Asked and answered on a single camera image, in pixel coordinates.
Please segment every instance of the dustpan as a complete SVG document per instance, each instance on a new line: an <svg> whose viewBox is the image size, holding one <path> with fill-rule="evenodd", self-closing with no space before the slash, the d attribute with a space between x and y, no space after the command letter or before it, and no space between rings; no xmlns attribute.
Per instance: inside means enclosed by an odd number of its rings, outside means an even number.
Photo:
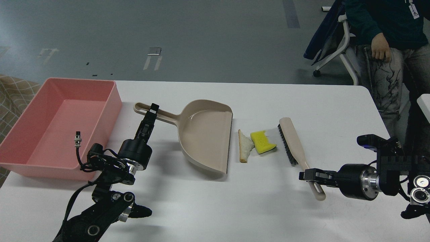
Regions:
<svg viewBox="0 0 430 242"><path fill-rule="evenodd" d="M134 111L144 115L150 107L138 102ZM203 169L227 174L233 120L229 106L211 100L194 100L179 115L159 109L157 119L178 128L182 153L188 161Z"/></svg>

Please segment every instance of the gray floor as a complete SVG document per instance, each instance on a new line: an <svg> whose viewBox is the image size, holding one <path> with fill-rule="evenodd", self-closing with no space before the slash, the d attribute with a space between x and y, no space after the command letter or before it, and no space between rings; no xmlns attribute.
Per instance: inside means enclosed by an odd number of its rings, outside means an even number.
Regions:
<svg viewBox="0 0 430 242"><path fill-rule="evenodd" d="M39 83L66 77L350 85L340 60L314 78L312 61L303 58L325 16L321 6L332 3L0 0L0 73ZM298 22L291 24L294 14ZM162 59L157 69L152 56L144 70L150 47L161 47Z"/></svg>

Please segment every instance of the pink tray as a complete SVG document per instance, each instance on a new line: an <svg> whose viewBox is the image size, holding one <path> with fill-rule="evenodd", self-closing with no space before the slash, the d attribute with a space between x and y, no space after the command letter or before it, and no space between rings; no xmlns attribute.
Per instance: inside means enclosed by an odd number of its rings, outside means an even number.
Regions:
<svg viewBox="0 0 430 242"><path fill-rule="evenodd" d="M122 102L114 81L50 78L0 145L0 166L30 177L90 180L79 170L80 156L93 143L106 146Z"/></svg>

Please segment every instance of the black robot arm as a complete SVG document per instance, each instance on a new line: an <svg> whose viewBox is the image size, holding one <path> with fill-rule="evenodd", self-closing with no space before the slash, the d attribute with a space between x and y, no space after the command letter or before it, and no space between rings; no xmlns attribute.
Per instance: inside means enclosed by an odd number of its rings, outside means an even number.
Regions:
<svg viewBox="0 0 430 242"><path fill-rule="evenodd" d="M401 213L405 219L430 214L430 162L424 156L404 155L396 138L385 140L374 134L357 137L357 143L377 153L370 164L345 164L339 171L317 168L300 172L299 179L337 187L349 198L374 200L379 192L402 195L410 202ZM400 181L400 176L407 178ZM401 182L408 181L407 194Z"/></svg>
<svg viewBox="0 0 430 242"><path fill-rule="evenodd" d="M79 188L70 198L62 226L53 242L95 242L117 221L127 218L141 218L152 215L152 211L135 203L131 192L111 191L112 185L123 183L133 185L136 171L146 169L152 154L147 144L154 128L159 106L152 104L141 121L135 138L125 140L118 152L103 149L100 144L93 144L87 154L87 162L82 163L79 156L80 132L75 137L77 159L84 172L101 171L99 177ZM105 154L110 151L113 156ZM68 220L69 213L78 194L86 187L96 185L92 193L94 205Z"/></svg>

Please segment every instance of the white table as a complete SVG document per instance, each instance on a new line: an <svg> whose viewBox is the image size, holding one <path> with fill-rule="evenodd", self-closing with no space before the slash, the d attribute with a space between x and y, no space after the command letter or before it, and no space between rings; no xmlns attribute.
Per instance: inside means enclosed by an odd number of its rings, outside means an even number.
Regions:
<svg viewBox="0 0 430 242"><path fill-rule="evenodd" d="M430 94L423 94L417 99L417 103L426 116L427 120L430 121Z"/></svg>
<svg viewBox="0 0 430 242"><path fill-rule="evenodd" d="M282 117L290 117L310 166L339 170L346 163L369 163L374 152L356 137L374 133L388 138L379 113L363 87L282 84L221 84L118 81L123 108L107 148L118 150L133 138L143 116L135 102L156 103L180 113L195 99L211 99L233 110L227 176L196 168L185 160L173 125L157 121L149 145L153 154L145 171L136 174L131 191L136 202L153 210L142 219L114 223L100 241L428 241L425 216L404 220L407 202L380 194L374 201L344 197L324 187L319 202L292 167L278 135ZM273 152L252 151L239 162L237 130L246 135L267 130L278 144ZM11 173L0 189L0 233L4 241L51 241L66 204L84 182L22 177ZM93 204L92 189L78 197L70 217Z"/></svg>

